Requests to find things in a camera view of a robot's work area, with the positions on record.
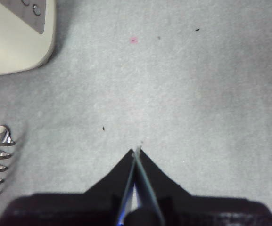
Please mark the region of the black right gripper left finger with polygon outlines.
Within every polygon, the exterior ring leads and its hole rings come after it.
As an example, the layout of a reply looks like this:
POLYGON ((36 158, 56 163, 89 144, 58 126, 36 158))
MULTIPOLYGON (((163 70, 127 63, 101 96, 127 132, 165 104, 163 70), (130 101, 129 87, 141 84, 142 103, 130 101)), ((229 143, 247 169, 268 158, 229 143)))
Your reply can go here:
POLYGON ((84 193, 39 193, 9 203, 0 226, 115 226, 126 202, 134 168, 129 150, 84 193))

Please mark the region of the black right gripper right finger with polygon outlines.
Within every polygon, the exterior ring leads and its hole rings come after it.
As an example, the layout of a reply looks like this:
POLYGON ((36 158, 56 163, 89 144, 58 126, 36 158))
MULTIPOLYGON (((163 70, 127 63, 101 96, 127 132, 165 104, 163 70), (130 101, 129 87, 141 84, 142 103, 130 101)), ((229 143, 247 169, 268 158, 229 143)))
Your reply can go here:
POLYGON ((272 226, 272 213, 261 202, 192 195, 141 149, 137 164, 164 226, 272 226))

